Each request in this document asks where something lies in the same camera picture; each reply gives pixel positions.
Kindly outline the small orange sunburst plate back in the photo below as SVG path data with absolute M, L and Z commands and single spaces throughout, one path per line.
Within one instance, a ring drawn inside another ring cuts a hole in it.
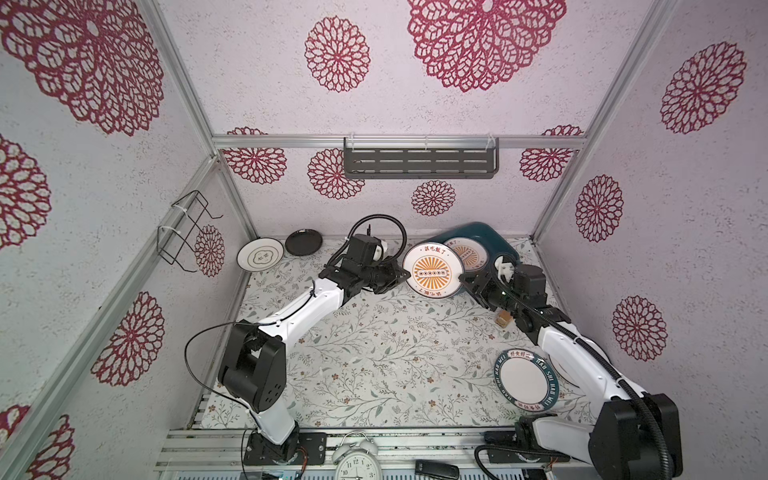
M 483 270 L 489 254 L 478 241 L 467 237 L 454 237 L 446 241 L 448 246 L 461 260 L 466 273 Z

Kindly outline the green rim plate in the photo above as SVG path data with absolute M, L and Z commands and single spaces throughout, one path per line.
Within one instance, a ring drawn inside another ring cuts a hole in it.
M 494 363 L 493 377 L 501 394 L 521 410 L 545 412 L 559 399 L 560 384 L 554 369 L 533 351 L 503 351 Z

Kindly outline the white plate brown flower outline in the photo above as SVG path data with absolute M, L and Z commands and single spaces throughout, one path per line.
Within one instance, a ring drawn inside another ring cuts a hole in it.
M 283 244 L 273 238 L 259 238 L 245 244 L 237 254 L 237 264 L 248 272 L 272 269 L 284 257 Z

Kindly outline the white plate gold outline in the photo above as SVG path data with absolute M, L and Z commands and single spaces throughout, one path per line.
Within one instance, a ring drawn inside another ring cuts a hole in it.
M 593 341 L 592 339 L 590 339 L 590 338 L 584 338 L 584 341 L 585 341 L 585 342 L 586 342 L 588 345 L 590 345 L 590 346 L 591 346 L 591 347 L 592 347 L 592 348 L 593 348 L 593 349 L 594 349 L 596 352 L 598 352 L 598 353 L 600 354 L 600 356 L 601 356 L 601 357 L 602 357 L 604 360 L 607 360 L 607 361 L 609 361 L 609 360 L 610 360 L 610 358 L 609 358 L 609 356 L 607 355 L 607 353 L 606 353 L 606 352 L 605 352 L 605 351 L 604 351 L 604 350 L 601 348 L 601 346 L 600 346 L 599 344 L 597 344 L 596 342 L 594 342 L 594 341 Z M 579 388 L 579 387 L 580 387 L 580 384 L 579 384 L 579 383 L 576 381 L 576 377 L 575 377 L 575 376 L 573 376 L 573 375 L 572 375 L 572 374 L 569 372 L 569 370 L 568 370 L 568 369 L 567 369 L 567 368 L 566 368 L 566 367 L 565 367 L 565 366 L 564 366 L 564 365 L 563 365 L 561 362 L 559 362 L 557 359 L 555 359 L 555 358 L 554 358 L 552 355 L 548 355 L 548 360 L 549 360 L 549 364 L 550 364 L 550 365 L 551 365 L 551 366 L 554 368 L 554 370 L 556 371 L 556 373 L 557 373 L 557 374 L 558 374 L 558 375 L 559 375 L 559 376 L 560 376 L 562 379 L 564 379 L 566 382 L 568 382 L 569 384 L 571 384 L 572 386 L 574 386 L 574 387 L 576 387 L 576 388 Z

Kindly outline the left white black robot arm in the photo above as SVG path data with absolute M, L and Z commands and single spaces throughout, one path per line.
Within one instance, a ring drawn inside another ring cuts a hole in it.
M 309 290 L 263 320 L 241 320 L 232 327 L 218 381 L 247 405 L 266 443 L 282 447 L 298 431 L 282 400 L 289 351 L 320 320 L 360 292 L 383 294 L 408 279 L 400 265 L 405 247 L 402 243 L 389 253 L 384 240 L 354 234 L 311 280 Z

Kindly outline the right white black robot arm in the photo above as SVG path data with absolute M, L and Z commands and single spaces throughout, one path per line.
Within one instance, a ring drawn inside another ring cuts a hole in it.
M 534 345 L 558 362 L 586 394 L 594 425 L 543 415 L 515 427 L 514 453 L 578 460 L 603 479 L 673 479 L 683 472 L 679 411 L 665 394 L 650 394 L 625 377 L 547 302 L 546 276 L 535 265 L 495 264 L 459 277 L 482 307 L 509 312 Z

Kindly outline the teal plastic bin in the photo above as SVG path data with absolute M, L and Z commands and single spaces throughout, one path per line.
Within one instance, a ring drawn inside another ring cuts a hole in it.
M 483 245 L 489 254 L 486 266 L 489 262 L 494 263 L 501 255 L 509 257 L 509 262 L 514 266 L 521 263 L 518 252 L 495 229 L 482 222 L 471 222 L 454 227 L 428 238 L 427 241 L 445 245 L 447 240 L 454 237 L 471 238 Z M 465 273 L 468 275 L 475 275 L 477 272 Z

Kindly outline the brown spice jar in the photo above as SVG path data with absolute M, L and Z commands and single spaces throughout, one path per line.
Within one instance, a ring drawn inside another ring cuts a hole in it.
M 506 329 L 514 322 L 512 314 L 506 310 L 499 310 L 495 317 L 495 323 L 502 329 Z

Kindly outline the small black plate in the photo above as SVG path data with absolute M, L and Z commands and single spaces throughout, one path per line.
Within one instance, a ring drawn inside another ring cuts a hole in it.
M 320 232 L 314 229 L 300 229 L 292 232 L 284 242 L 285 250 L 293 256 L 310 256 L 318 252 L 323 244 Z

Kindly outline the white alarm clock centre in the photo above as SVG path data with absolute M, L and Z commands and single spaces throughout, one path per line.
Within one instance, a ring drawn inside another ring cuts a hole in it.
M 338 480 L 383 480 L 383 470 L 377 458 L 378 447 L 371 440 L 343 444 L 333 454 Z

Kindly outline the black remote device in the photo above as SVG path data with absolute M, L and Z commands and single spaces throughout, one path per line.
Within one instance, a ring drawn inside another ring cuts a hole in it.
M 437 480 L 460 479 L 460 469 L 456 465 L 435 460 L 416 460 L 414 473 L 419 476 Z

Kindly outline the grey wall shelf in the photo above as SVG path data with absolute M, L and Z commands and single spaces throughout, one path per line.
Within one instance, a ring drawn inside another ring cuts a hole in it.
M 358 146 L 344 138 L 343 173 L 356 180 L 492 179 L 500 169 L 498 148 Z

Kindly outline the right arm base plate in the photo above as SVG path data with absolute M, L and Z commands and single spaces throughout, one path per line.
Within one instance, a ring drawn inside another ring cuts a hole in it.
M 549 463 L 571 460 L 568 455 L 543 449 L 538 444 L 528 441 L 525 436 L 519 438 L 513 430 L 486 431 L 483 434 L 483 440 L 488 446 L 486 454 L 491 464 Z

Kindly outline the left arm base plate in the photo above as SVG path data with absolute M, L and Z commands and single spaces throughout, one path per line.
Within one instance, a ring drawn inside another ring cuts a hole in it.
M 249 435 L 244 453 L 245 466 L 322 465 L 325 463 L 328 435 L 295 429 L 282 444 L 264 435 Z

